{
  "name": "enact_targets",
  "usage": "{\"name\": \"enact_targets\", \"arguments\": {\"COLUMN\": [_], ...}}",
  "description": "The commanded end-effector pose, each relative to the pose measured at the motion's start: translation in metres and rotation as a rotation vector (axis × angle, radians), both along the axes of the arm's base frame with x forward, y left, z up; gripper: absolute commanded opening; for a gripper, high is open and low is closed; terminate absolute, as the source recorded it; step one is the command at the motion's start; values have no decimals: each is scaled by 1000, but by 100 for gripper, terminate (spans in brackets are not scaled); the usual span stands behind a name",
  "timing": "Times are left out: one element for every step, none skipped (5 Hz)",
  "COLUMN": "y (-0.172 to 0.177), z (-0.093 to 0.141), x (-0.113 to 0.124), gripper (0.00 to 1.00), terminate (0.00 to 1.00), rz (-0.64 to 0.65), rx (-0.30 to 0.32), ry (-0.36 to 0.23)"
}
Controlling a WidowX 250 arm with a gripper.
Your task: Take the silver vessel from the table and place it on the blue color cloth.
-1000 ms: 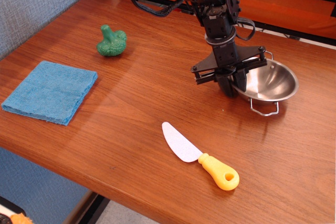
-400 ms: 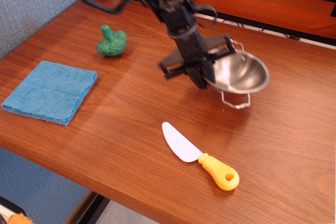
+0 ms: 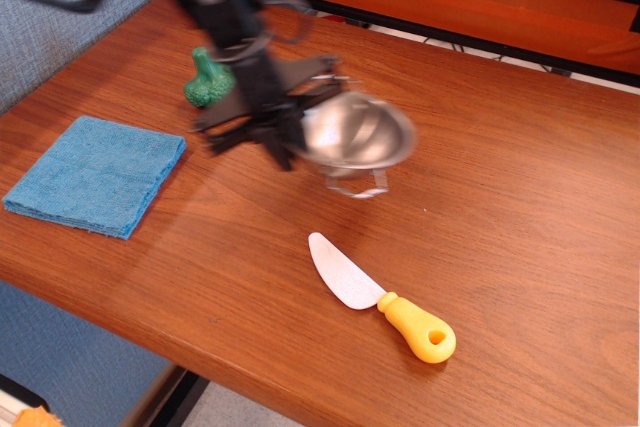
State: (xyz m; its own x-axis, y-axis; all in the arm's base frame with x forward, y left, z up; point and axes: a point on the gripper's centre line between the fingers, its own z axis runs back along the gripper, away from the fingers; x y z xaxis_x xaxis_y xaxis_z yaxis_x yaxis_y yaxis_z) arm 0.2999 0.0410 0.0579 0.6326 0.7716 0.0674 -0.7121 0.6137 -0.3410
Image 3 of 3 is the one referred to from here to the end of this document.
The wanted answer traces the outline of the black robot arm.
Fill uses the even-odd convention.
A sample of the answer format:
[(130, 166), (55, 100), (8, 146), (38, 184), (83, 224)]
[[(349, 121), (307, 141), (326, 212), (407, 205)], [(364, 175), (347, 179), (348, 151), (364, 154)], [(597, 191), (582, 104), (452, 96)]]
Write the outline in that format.
[(239, 126), (210, 137), (215, 153), (255, 142), (284, 170), (305, 151), (302, 118), (306, 109), (339, 93), (336, 84), (309, 94), (298, 88), (323, 74), (331, 75), (336, 57), (324, 55), (281, 61), (269, 52), (276, 34), (261, 13), (268, 5), (305, 11), (304, 0), (176, 0), (196, 26), (211, 39), (210, 48), (193, 51), (195, 77), (184, 87), (187, 100), (202, 109), (195, 122), (205, 132), (231, 121)]

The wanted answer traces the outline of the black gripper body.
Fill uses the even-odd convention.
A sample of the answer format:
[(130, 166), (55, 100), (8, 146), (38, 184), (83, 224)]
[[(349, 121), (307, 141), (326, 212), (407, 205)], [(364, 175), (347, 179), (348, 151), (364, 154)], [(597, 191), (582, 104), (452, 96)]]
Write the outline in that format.
[(275, 59), (261, 49), (229, 63), (215, 62), (230, 69), (235, 87), (219, 102), (201, 108), (192, 129), (205, 132), (243, 118), (245, 122), (238, 127), (211, 137), (216, 151), (222, 152), (239, 142), (260, 143), (262, 128), (301, 128), (297, 94), (325, 80), (335, 80), (338, 57), (325, 54), (287, 61)]

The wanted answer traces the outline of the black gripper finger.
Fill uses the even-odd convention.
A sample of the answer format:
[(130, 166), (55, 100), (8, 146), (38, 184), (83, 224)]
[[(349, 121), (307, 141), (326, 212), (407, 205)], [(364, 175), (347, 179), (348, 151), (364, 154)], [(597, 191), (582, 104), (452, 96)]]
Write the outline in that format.
[(291, 171), (292, 159), (306, 152), (306, 141), (301, 128), (284, 131), (274, 127), (262, 128), (259, 142), (283, 171)]

